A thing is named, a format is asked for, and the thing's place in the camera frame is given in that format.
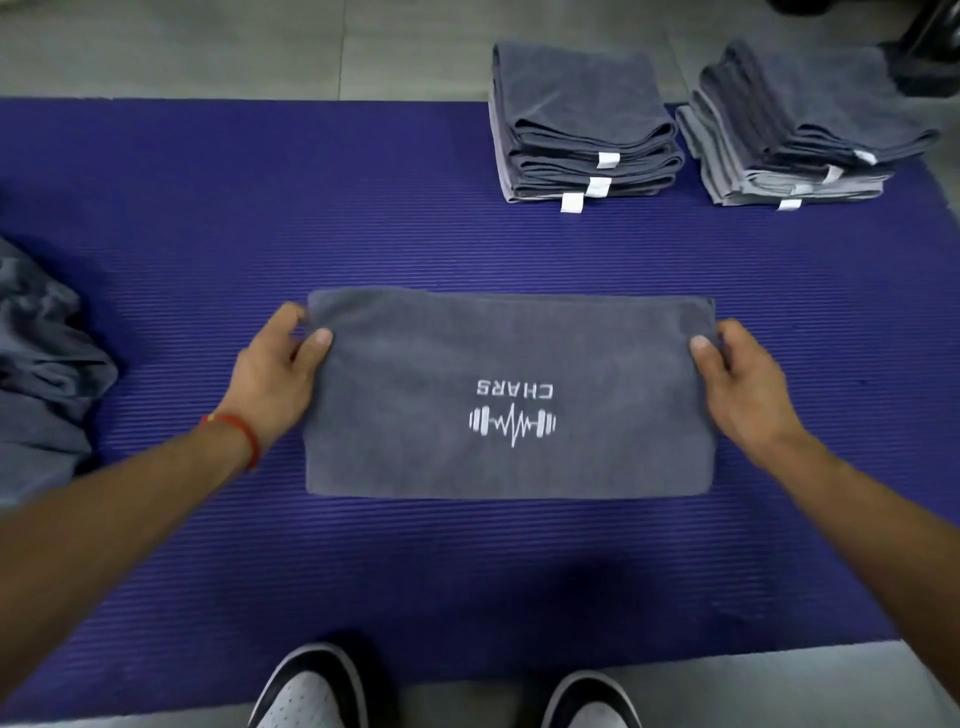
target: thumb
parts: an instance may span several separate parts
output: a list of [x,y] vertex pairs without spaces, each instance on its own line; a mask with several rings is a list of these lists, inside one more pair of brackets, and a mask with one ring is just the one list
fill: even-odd
[[690,339],[690,353],[693,354],[700,375],[707,383],[708,392],[726,387],[730,383],[730,372],[723,362],[723,355],[706,336],[694,336]]
[[293,364],[294,371],[304,376],[312,376],[326,358],[332,342],[333,333],[329,328],[319,328],[310,334],[297,349]]

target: purple mat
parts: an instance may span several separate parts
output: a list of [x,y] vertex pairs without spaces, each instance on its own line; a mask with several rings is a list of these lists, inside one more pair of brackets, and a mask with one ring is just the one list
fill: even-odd
[[[716,298],[840,455],[960,519],[960,235],[908,164],[878,200],[507,206],[481,104],[0,101],[0,234],[77,288],[123,365],[108,461],[192,426],[284,300],[365,283]],[[855,643],[890,624],[724,441],[707,496],[309,496],[297,433],[204,506],[0,717],[252,700],[359,628],[402,682]]]

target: white embroidered text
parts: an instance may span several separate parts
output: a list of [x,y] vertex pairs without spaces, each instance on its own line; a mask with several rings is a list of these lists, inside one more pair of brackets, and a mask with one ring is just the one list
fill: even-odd
[[552,400],[553,384],[537,384],[535,381],[477,381],[477,394],[491,397],[520,397],[525,400]]

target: red thread bracelet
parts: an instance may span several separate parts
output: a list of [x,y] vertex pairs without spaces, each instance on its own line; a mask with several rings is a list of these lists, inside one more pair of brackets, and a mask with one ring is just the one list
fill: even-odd
[[230,425],[231,427],[236,427],[238,430],[244,433],[244,435],[247,437],[247,442],[250,443],[252,455],[250,457],[250,463],[247,464],[247,470],[253,470],[256,467],[256,464],[260,462],[260,442],[256,439],[256,433],[253,432],[252,427],[250,427],[239,417],[236,417],[235,415],[204,415],[201,418],[201,422],[218,422],[223,423],[224,425]]

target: wrist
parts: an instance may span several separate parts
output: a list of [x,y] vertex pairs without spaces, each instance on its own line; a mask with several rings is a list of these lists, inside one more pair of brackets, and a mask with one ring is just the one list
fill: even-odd
[[211,428],[224,439],[224,453],[239,461],[241,470],[252,470],[263,454],[257,432],[246,419],[219,410],[204,415],[201,426]]
[[792,468],[798,460],[825,453],[828,453],[827,448],[802,427],[773,435],[747,450],[750,459],[776,479],[782,479],[783,470]]

